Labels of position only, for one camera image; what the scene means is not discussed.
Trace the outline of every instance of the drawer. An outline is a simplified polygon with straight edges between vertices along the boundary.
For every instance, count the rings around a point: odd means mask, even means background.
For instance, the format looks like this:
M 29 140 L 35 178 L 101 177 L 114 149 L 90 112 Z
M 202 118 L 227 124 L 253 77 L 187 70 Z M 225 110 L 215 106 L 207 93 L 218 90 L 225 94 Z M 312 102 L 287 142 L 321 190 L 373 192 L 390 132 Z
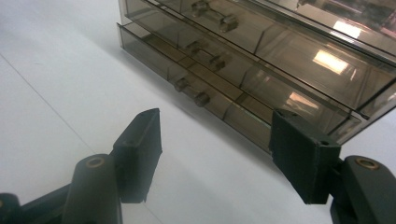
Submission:
M 262 135 L 269 133 L 274 108 L 295 111 L 325 133 L 334 133 L 350 117 L 346 111 L 313 98 L 316 95 L 299 90 L 299 86 L 259 63 L 250 66 L 238 89 L 136 23 L 120 26 L 120 31 L 123 47 L 128 52 L 157 71 L 177 91 L 190 96 L 198 106 L 263 148 L 267 147 L 269 136 Z

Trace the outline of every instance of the drawer organizer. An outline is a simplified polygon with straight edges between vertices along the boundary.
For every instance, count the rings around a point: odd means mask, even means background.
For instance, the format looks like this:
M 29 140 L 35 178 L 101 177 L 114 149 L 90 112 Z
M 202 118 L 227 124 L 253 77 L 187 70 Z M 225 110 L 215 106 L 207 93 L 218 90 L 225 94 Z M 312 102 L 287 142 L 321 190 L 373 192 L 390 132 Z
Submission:
M 284 108 L 338 143 L 396 106 L 395 63 L 249 1 L 120 0 L 121 46 L 264 150 Z

